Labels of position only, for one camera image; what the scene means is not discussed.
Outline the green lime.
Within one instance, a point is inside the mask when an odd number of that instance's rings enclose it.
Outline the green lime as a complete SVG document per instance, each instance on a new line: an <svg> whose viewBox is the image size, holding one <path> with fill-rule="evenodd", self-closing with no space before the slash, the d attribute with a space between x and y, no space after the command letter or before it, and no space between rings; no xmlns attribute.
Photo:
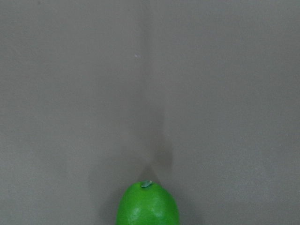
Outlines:
<svg viewBox="0 0 300 225"><path fill-rule="evenodd" d="M151 181L132 184L124 192L116 215L117 225L179 225L180 214L174 197Z"/></svg>

